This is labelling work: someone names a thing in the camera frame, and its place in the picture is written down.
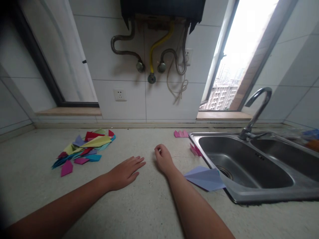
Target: yellow paper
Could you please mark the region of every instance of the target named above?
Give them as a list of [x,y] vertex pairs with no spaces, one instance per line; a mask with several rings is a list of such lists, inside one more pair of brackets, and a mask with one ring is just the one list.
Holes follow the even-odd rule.
[[73,144],[72,143],[70,143],[64,150],[63,150],[63,152],[66,152],[68,155],[71,155],[72,154],[72,152],[73,152]]
[[74,151],[72,152],[72,154],[81,152],[81,151],[83,151],[83,150],[84,150],[84,148],[77,148],[76,150],[74,150]]
[[99,128],[99,129],[93,131],[93,133],[106,134],[106,131],[104,129],[102,129],[102,128]]
[[109,136],[97,136],[96,138],[92,139],[91,141],[87,142],[86,144],[82,145],[81,148],[86,147],[100,147],[104,144],[111,142]]

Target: sink drain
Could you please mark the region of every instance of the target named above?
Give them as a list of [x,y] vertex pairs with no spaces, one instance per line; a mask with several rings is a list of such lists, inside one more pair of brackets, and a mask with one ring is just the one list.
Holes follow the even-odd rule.
[[220,172],[222,172],[227,178],[229,178],[230,180],[233,180],[233,176],[232,174],[227,170],[225,169],[224,167],[222,166],[217,166],[216,167],[219,169]]

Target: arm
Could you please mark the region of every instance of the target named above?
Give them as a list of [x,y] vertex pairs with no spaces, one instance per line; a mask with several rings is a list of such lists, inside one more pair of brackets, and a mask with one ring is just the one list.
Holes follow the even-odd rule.
[[168,149],[160,144],[155,148],[155,155],[172,189],[187,238],[233,239],[214,209],[175,167]]
[[144,158],[131,157],[6,229],[12,238],[60,238],[97,200],[132,183]]

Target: forearm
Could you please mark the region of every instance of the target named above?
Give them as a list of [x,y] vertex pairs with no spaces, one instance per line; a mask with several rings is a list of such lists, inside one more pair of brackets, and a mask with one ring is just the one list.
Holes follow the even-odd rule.
[[12,238],[59,238],[109,191],[101,175],[26,216],[7,229]]
[[234,238],[214,209],[177,169],[167,177],[188,239]]

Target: faucet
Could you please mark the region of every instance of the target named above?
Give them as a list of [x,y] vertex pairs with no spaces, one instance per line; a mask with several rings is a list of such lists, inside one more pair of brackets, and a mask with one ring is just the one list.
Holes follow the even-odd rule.
[[257,110],[257,112],[255,113],[255,115],[252,117],[252,119],[250,120],[250,122],[248,123],[248,125],[243,128],[242,132],[238,135],[238,138],[240,138],[241,140],[247,140],[247,138],[254,138],[256,137],[256,135],[252,134],[252,127],[253,125],[256,123],[256,121],[258,120],[260,114],[263,112],[263,110],[265,109],[265,107],[267,106],[270,98],[271,98],[271,93],[272,93],[272,89],[270,87],[264,87],[259,89],[258,91],[256,91],[247,101],[247,103],[245,104],[246,107],[250,107],[253,102],[262,94],[266,92],[266,96],[265,99],[262,103],[262,105],[260,106],[260,108]]

